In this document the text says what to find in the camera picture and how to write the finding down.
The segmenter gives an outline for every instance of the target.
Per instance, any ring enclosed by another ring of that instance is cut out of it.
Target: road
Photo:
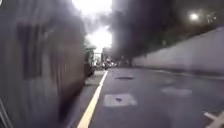
[[[74,104],[73,111],[79,113],[72,114],[69,127],[85,120],[81,117],[96,86],[87,88],[92,91],[84,91]],[[89,128],[223,128],[224,81],[149,69],[110,69],[93,108]]]

